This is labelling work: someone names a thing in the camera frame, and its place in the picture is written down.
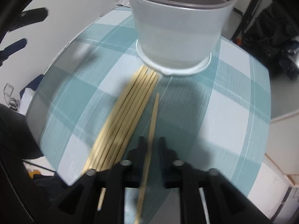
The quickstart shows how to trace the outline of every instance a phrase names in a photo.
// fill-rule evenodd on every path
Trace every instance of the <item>black equipment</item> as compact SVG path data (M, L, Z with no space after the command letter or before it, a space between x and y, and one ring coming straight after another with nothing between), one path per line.
M16 53L17 51L19 51L20 49L25 48L27 44L27 40L24 39L20 39L16 42L14 42L13 44L7 46L4 50L0 51L0 66L2 66L2 63L8 59L9 56L11 56L13 53Z
M271 77L285 72L290 79L299 75L293 56L299 42L297 31L276 4L271 3L256 17L252 26L242 34L241 48L259 60Z
M164 186L180 189L182 224L206 223L207 218L211 224L271 223L218 170L193 169L167 148L165 138L161 137L158 144ZM138 147L129 151L126 160L115 164L111 170L88 170L35 223L124 223L125 188L140 186L145 152L146 139L140 137ZM106 194L98 212L102 188L106 188Z
M26 10L22 12L10 26L8 31L14 31L21 27L42 22L48 16L48 10L44 7Z

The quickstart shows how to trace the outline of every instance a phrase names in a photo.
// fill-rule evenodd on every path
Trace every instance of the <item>white paper cup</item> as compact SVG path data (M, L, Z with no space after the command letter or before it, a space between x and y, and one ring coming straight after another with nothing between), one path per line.
M165 75L204 70L235 1L130 0L138 55Z

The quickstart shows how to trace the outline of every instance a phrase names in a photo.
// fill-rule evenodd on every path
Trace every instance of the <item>cup rim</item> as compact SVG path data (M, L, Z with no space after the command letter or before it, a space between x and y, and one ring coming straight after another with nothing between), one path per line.
M192 3L181 3L181 2L175 2L175 1L169 1L169 0L147 0L158 4L164 4L169 6L175 6L175 7L182 7L182 8L192 8L192 9L219 9L229 6L231 3L234 3L236 0L224 0L225 2L220 4L214 4L214 5L201 5L201 4L192 4Z

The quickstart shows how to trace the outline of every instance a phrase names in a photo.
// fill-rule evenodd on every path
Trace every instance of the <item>teal checkered tablecloth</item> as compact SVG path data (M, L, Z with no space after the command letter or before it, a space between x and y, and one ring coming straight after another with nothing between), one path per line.
M118 7L82 32L55 60L26 115L41 150L71 184L126 83L142 65L130 8ZM215 167L245 195L266 149L271 97L267 69L235 44L220 38L209 67L188 77L160 76L128 145L147 136L156 93L160 93L155 139L195 168ZM149 223L170 190L162 186L154 143L142 218ZM134 215L127 191L126 223Z

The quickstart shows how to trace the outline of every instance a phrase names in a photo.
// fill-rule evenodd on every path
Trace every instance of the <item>bundle of wooden sticks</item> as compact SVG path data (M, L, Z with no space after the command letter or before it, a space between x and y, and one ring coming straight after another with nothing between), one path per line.
M121 160L137 123L155 89L158 78L159 76L156 72L152 70L148 72L148 68L145 66L142 66L134 74L104 123L85 163L83 172L86 172L89 168L94 168L97 171L107 170ZM149 129L147 154L145 156L135 224L138 224L141 218L157 118L158 102L159 94L157 94L155 99ZM103 190L99 200L99 207L103 202L104 194L105 191Z

